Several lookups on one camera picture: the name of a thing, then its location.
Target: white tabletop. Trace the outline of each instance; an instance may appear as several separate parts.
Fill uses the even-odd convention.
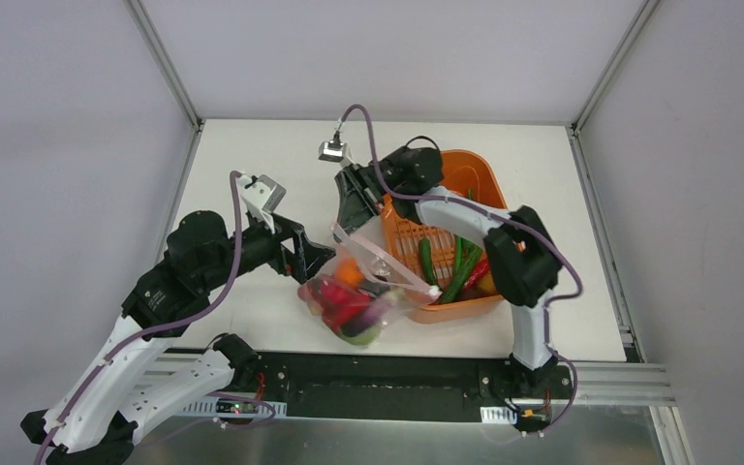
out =
[[[286,187],[276,212],[306,228],[310,239],[326,242],[338,209],[333,177],[338,165],[317,159],[318,145],[334,132],[329,121],[208,120],[184,188],[177,221],[195,210],[214,210],[234,228],[229,187],[231,170],[266,174]],[[534,207],[560,250],[574,264],[586,290],[577,300],[556,302],[552,341],[566,357],[625,360],[617,320],[583,200],[565,128],[447,123],[376,123],[379,155],[386,156],[417,135],[442,149],[463,148],[491,165],[509,208]],[[344,127],[359,163],[370,160],[360,122]],[[509,305],[483,317],[421,325],[400,319],[370,347],[360,349],[332,335],[298,300],[297,283],[268,266],[235,282],[224,303],[187,329],[180,347],[204,347],[221,332],[233,332],[256,350],[427,357],[506,357],[512,351]],[[574,282],[563,270],[555,293]]]

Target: clear plastic bag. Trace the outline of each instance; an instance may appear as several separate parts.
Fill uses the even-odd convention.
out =
[[[337,255],[298,296],[335,335],[368,346],[394,318],[435,301],[441,292],[361,231],[349,235],[332,226]]]

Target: red bell pepper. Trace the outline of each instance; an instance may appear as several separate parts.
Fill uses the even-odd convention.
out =
[[[472,286],[475,286],[475,283],[477,283],[488,272],[489,272],[489,260],[483,259],[480,262],[478,262],[478,264],[476,264],[474,268],[472,268],[472,272],[469,273],[469,277],[466,278],[466,281],[463,282],[463,286],[461,286],[460,290],[466,291],[467,289],[470,289]]]
[[[337,331],[342,324],[366,310],[372,303],[371,296],[328,276],[318,276],[305,286],[308,288],[307,293],[324,310],[321,319],[332,331]]]

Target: white wall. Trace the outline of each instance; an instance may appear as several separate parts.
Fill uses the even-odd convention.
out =
[[[203,117],[571,122],[642,0],[147,0]]]
[[[744,2],[663,2],[583,136],[697,463],[744,463]]]
[[[121,1],[0,1],[0,464],[152,266],[191,130]]]

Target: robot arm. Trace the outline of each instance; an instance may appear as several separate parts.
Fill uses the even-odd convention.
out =
[[[333,249],[310,242],[299,223],[274,214],[283,187],[266,176],[246,175],[238,185],[249,222],[242,232],[238,276],[269,264],[279,274],[303,283],[334,257]],[[283,245],[287,239],[293,240],[293,251]],[[164,259],[141,276],[124,300],[121,315],[90,368],[58,404],[30,413],[22,421],[25,434],[36,444],[52,433],[56,449],[47,464],[120,464],[134,444],[192,400],[232,385],[233,378],[236,385],[252,379],[250,365],[257,356],[234,335],[223,338],[164,385],[133,394],[147,366],[187,326],[140,337],[113,352],[119,342],[143,329],[178,322],[206,309],[209,294],[229,279],[234,247],[234,238],[228,237],[217,213],[196,211],[180,221],[167,238]],[[71,403],[69,414],[59,422]],[[107,461],[108,456],[116,458]]]
[[[330,147],[331,155],[327,156],[326,150]],[[351,233],[380,214],[386,192],[372,165],[363,167],[352,163],[348,153],[348,147],[336,133],[332,140],[322,144],[319,158],[339,162],[343,167],[335,176],[340,195],[338,224]],[[463,200],[440,186],[444,179],[443,161],[437,147],[404,145],[382,159],[380,168],[392,191],[435,199],[394,199],[392,204],[399,216],[447,230],[486,252],[495,286],[511,304],[514,346],[510,370],[528,387],[539,384],[557,364],[556,357],[546,346],[543,303],[557,285],[557,273],[562,264],[532,235],[495,219],[511,218],[551,240],[537,212],[525,205],[509,211],[478,204],[488,213],[486,216],[462,205],[461,202],[476,202]],[[449,201],[453,198],[460,201]],[[517,244],[523,245],[522,251]]]

